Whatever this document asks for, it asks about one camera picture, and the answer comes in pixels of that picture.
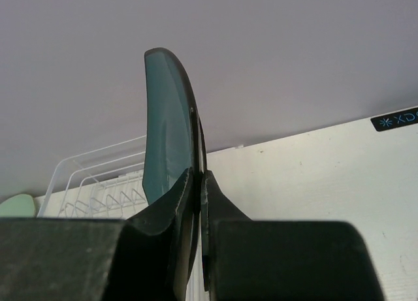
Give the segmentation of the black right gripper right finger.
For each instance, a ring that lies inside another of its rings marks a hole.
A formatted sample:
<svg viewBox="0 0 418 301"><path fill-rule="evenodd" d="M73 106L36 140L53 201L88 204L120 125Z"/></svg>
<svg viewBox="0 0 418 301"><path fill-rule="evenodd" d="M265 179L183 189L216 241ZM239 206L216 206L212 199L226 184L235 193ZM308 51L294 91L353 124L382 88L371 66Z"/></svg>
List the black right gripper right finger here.
<svg viewBox="0 0 418 301"><path fill-rule="evenodd" d="M211 171L201 184L202 271L211 300L383 300L366 244L344 221L252 220Z"/></svg>

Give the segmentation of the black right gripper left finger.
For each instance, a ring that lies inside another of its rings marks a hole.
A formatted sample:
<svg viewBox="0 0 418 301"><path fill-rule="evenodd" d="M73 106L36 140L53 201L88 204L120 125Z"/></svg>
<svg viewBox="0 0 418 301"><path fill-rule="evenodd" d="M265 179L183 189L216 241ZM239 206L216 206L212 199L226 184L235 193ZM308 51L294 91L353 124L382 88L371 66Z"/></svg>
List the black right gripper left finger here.
<svg viewBox="0 0 418 301"><path fill-rule="evenodd" d="M127 220L4 218L2 300L184 300L193 176Z"/></svg>

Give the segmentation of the teal leaf-shaped plate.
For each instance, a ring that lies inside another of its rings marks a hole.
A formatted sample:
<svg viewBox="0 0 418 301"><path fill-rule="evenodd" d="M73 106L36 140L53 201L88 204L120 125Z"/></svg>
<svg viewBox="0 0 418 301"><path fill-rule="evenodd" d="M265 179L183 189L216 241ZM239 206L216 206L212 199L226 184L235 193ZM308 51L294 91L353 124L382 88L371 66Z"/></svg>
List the teal leaf-shaped plate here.
<svg viewBox="0 0 418 301"><path fill-rule="evenodd" d="M180 202L185 222L186 274L191 275L199 238L199 189L206 167L201 121L184 66L166 48L144 54L147 95L147 137L142 187L149 204L173 188L188 172L191 188Z"/></svg>

